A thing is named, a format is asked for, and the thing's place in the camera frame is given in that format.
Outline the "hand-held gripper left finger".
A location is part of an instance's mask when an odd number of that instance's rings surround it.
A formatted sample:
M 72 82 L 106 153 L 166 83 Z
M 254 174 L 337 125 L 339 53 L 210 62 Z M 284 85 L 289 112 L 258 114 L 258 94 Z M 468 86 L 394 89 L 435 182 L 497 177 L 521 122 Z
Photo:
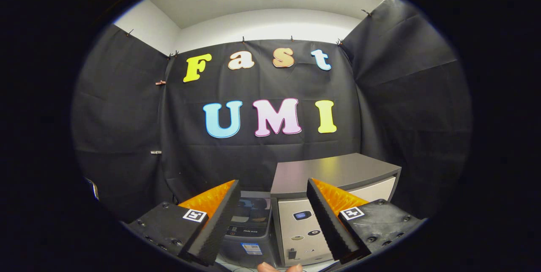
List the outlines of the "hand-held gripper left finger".
M 212 266 L 240 196 L 239 181 L 230 180 L 180 204 L 164 201 L 126 227 L 174 258 Z

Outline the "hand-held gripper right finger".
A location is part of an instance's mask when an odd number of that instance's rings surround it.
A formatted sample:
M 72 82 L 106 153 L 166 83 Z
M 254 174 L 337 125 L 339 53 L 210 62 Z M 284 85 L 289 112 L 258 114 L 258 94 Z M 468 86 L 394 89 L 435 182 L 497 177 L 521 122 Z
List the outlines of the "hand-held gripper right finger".
M 341 264 L 382 252 L 426 221 L 390 201 L 366 201 L 315 178 L 309 178 L 306 195 L 333 259 Z

